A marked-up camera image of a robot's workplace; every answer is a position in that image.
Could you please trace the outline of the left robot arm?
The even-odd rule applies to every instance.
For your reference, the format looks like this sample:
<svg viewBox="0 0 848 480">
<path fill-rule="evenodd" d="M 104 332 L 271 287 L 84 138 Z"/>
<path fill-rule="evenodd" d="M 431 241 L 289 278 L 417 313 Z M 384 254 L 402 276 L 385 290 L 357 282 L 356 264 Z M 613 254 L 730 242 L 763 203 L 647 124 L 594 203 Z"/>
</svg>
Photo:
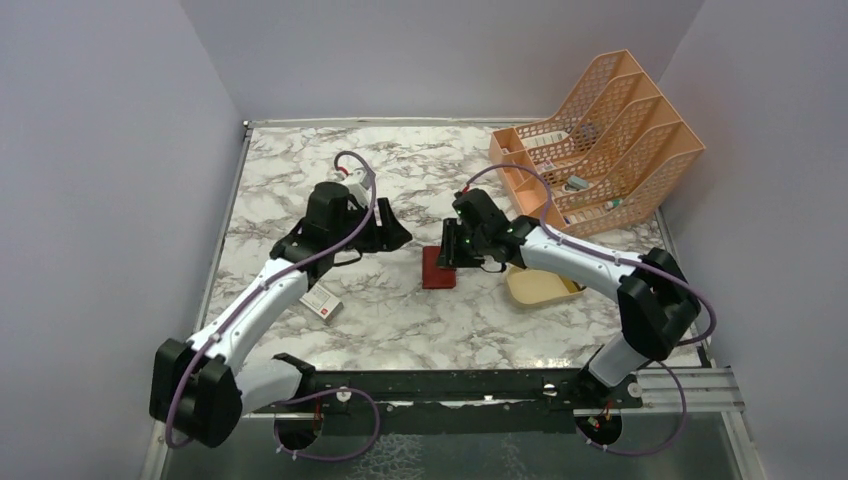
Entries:
<svg viewBox="0 0 848 480">
<path fill-rule="evenodd" d="M 412 239 L 390 202 L 353 186 L 321 182 L 305 215 L 271 248 L 259 274 L 224 312 L 185 341 L 168 339 L 154 356 L 150 415 L 165 426 L 164 441 L 221 445 L 250 409 L 269 403 L 264 386 L 241 369 L 270 326 L 331 268 L 339 251 L 393 252 Z"/>
</svg>

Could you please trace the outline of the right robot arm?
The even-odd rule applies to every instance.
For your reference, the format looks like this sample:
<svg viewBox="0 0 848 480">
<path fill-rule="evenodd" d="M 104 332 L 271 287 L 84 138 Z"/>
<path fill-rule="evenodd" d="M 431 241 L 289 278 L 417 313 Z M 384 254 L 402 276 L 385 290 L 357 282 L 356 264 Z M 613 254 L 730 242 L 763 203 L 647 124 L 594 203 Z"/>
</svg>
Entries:
<svg viewBox="0 0 848 480">
<path fill-rule="evenodd" d="M 540 220 L 510 219 L 483 190 L 458 193 L 454 216 L 442 222 L 436 264 L 480 268 L 487 259 L 566 277 L 613 300 L 620 331 L 582 369 L 579 398 L 600 407 L 632 372 L 668 358 L 701 312 L 669 252 L 620 252 L 559 232 Z"/>
</svg>

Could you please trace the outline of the red leather card holder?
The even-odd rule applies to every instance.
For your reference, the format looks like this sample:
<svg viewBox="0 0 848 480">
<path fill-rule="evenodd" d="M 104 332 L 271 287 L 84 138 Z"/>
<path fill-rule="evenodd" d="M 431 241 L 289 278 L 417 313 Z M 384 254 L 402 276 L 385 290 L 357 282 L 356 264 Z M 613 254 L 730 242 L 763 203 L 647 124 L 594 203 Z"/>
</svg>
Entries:
<svg viewBox="0 0 848 480">
<path fill-rule="evenodd" d="M 457 285 L 456 271 L 437 265 L 439 254 L 439 246 L 422 248 L 421 286 L 424 290 L 453 289 Z"/>
</svg>

